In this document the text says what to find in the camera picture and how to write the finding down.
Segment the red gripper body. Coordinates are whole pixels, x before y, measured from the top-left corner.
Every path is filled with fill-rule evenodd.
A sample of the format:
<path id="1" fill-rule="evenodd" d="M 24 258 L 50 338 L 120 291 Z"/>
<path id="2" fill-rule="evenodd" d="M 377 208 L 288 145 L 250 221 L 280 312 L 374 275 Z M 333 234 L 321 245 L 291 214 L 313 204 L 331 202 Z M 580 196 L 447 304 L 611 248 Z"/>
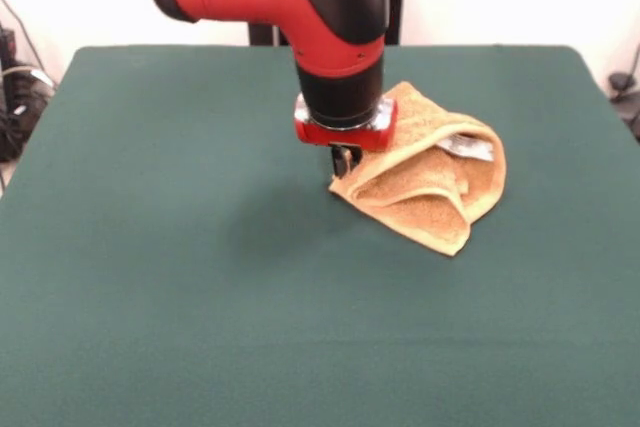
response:
<path id="1" fill-rule="evenodd" d="M 384 151 L 391 143 L 398 117 L 398 104 L 393 99 L 381 99 L 373 117 L 354 128 L 333 129 L 312 119 L 303 99 L 294 104 L 294 126 L 298 139 L 318 146 L 351 146 L 365 151 Z"/>

